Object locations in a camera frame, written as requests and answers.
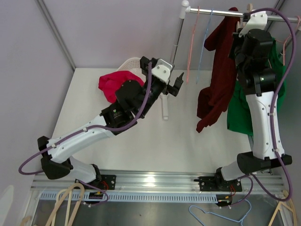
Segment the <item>table surface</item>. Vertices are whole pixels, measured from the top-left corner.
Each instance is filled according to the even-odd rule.
[[[98,89],[102,75],[114,69],[77,68],[60,112],[53,138],[68,133],[95,118],[110,103]],[[173,80],[181,70],[174,70]],[[196,132],[198,94],[208,87],[211,71],[190,72],[177,97],[168,97],[169,119],[162,119],[161,100],[157,100],[145,119],[126,132],[101,140],[74,157],[94,163],[104,170],[213,173],[232,163],[238,153],[249,152],[247,135],[227,130],[227,113],[217,123]]]

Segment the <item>white basket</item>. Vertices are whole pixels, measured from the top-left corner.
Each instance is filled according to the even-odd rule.
[[[129,58],[117,69],[117,71],[130,71],[134,75],[141,78],[142,81],[146,81],[145,75],[142,74],[140,68],[140,58],[138,57]]]
[[[130,71],[134,75],[141,78],[142,81],[146,81],[145,75],[142,74],[140,68],[140,58],[138,57],[129,58],[117,69],[117,71]],[[167,96],[161,94],[160,97],[162,99],[162,118],[164,120],[168,120]]]

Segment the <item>green garment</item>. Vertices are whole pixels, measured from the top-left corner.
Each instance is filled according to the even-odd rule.
[[[271,67],[276,73],[277,84],[282,79],[286,67],[278,58],[276,42],[274,41],[271,52],[269,53]],[[286,83],[280,88],[277,100],[277,112],[279,111],[285,98]],[[234,132],[244,133],[253,136],[252,119],[246,96],[239,82],[236,81],[233,97],[228,106],[227,128]]]

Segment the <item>wall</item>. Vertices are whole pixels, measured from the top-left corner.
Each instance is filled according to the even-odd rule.
[[[18,167],[38,151],[39,136],[52,135],[72,71],[34,0],[1,1],[0,27],[0,193],[15,187],[4,224],[15,226],[33,178]]]
[[[182,0],[45,0],[77,67],[117,68],[130,57],[170,58]],[[274,6],[276,0],[253,0],[256,8]],[[248,1],[191,0],[197,8],[246,10]],[[208,15],[201,15],[195,43],[202,43]],[[214,16],[209,33],[222,21]],[[187,67],[191,30],[196,15],[188,14],[175,61]],[[201,45],[194,45],[191,68],[198,68]],[[202,69],[212,68],[213,52],[205,51]]]
[[[289,0],[281,10],[287,16],[301,15],[301,3],[299,0]],[[276,23],[271,28],[271,34],[277,39],[284,40],[289,30],[284,23]],[[301,149],[299,136],[301,133],[301,35],[297,36],[297,52],[293,67],[286,79],[287,92],[285,101],[278,115],[281,141],[287,154],[293,157],[292,165],[288,166],[293,181],[293,201],[301,220],[301,190],[300,171],[301,171]],[[287,50],[286,65],[291,56],[291,47]]]

